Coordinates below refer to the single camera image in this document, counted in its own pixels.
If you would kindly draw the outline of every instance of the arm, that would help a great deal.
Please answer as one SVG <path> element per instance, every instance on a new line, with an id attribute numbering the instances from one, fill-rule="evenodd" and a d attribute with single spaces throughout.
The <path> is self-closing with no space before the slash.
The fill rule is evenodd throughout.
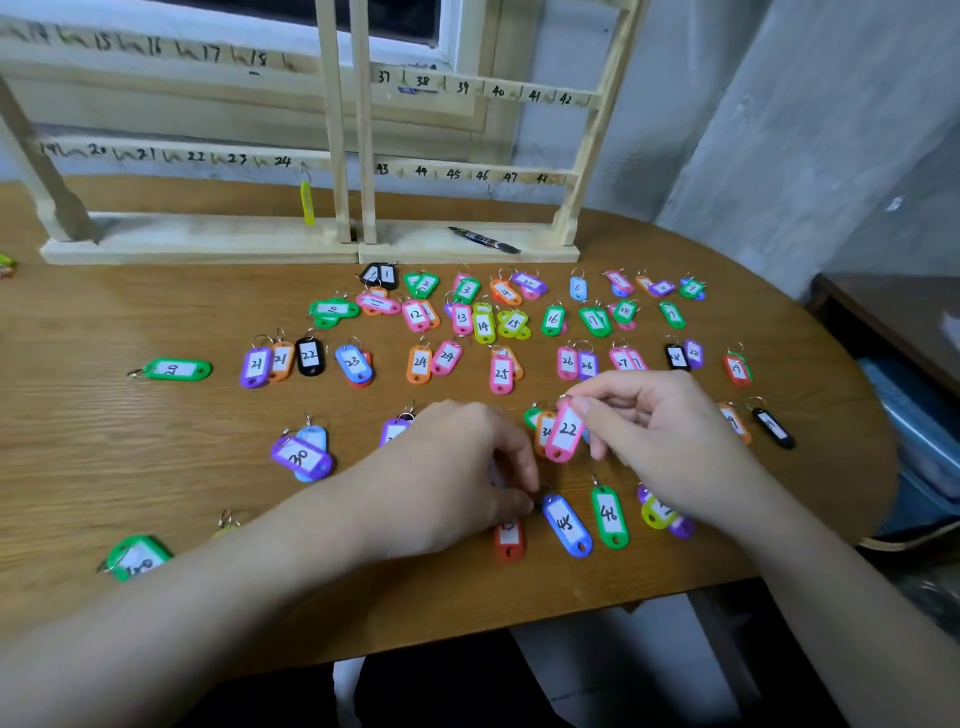
<path id="1" fill-rule="evenodd" d="M 756 462 L 692 377 L 607 372 L 569 394 L 594 457 L 612 449 L 747 551 L 851 726 L 960 723 L 960 646 Z"/>
<path id="2" fill-rule="evenodd" d="M 529 513 L 524 492 L 490 486 L 495 450 L 537 490 L 533 451 L 515 425 L 480 404 L 428 407 L 345 473 L 8 645 L 4 725 L 169 724 L 257 631 L 323 584 Z"/>

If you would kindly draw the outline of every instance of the wooden post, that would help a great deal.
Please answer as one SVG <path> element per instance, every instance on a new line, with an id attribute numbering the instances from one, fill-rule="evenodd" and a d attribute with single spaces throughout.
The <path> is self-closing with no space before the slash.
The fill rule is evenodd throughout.
<path id="1" fill-rule="evenodd" d="M 34 128 L 0 78 L 0 143 L 20 170 L 21 181 L 36 202 L 36 216 L 54 240 L 96 240 L 97 229 L 86 208 L 57 167 L 34 143 Z"/>
<path id="2" fill-rule="evenodd" d="M 607 61 L 604 63 L 603 75 L 597 89 L 601 97 L 600 104 L 596 109 L 591 109 L 587 116 L 587 126 L 573 164 L 573 171 L 577 174 L 576 182 L 567 188 L 564 202 L 553 217 L 551 234 L 554 240 L 562 245 L 573 245 L 573 239 L 577 236 L 577 217 L 584 206 L 587 185 L 610 125 L 616 96 L 636 40 L 636 31 L 643 24 L 649 5 L 650 0 L 636 0 L 629 9 L 620 11 L 616 19 L 610 50 L 607 52 Z"/>
<path id="3" fill-rule="evenodd" d="M 376 199 L 373 190 L 373 107 L 370 90 L 370 21 L 367 0 L 350 0 L 350 48 L 356 85 L 357 144 L 360 151 L 360 203 L 363 242 L 376 243 Z"/>
<path id="4" fill-rule="evenodd" d="M 350 240 L 350 203 L 347 188 L 347 153 L 344 151 L 344 104 L 340 88 L 340 51 L 337 47 L 337 15 L 333 0 L 316 0 L 317 29 L 324 70 L 326 137 L 330 147 L 333 175 L 333 208 L 337 216 L 337 238 Z"/>

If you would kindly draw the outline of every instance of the wooden base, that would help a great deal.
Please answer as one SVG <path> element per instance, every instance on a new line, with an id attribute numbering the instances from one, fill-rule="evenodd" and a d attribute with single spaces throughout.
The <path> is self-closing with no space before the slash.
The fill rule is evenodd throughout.
<path id="1" fill-rule="evenodd" d="M 519 255 L 484 248 L 449 228 L 464 228 L 520 248 Z M 360 262 L 397 263 L 572 263 L 573 245 L 558 245 L 549 225 L 377 220 L 376 245 L 360 244 Z"/>
<path id="2" fill-rule="evenodd" d="M 356 243 L 337 241 L 336 220 L 300 217 L 95 212 L 99 242 L 48 240 L 54 265 L 154 263 L 355 263 Z"/>

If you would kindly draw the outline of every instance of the forearm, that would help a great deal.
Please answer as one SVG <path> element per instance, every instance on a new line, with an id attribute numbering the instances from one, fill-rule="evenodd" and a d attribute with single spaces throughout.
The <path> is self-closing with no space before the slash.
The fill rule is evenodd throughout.
<path id="1" fill-rule="evenodd" d="M 960 647 L 780 486 L 729 530 L 851 726 L 960 723 Z"/>
<path id="2" fill-rule="evenodd" d="M 348 489 L 333 478 L 263 518 L 118 585 L 0 656 L 0 715 L 11 726 L 169 723 L 199 697 L 249 637 L 307 591 L 355 568 Z M 298 498 L 320 501 L 311 523 Z M 324 568 L 300 568 L 302 529 Z"/>

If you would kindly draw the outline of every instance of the right hand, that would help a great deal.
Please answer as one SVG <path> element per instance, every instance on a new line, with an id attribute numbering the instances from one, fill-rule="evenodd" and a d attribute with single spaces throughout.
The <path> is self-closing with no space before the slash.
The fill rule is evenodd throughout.
<path id="1" fill-rule="evenodd" d="M 612 449 L 684 515 L 731 531 L 780 488 L 687 372 L 604 372 L 567 393 L 593 458 Z"/>

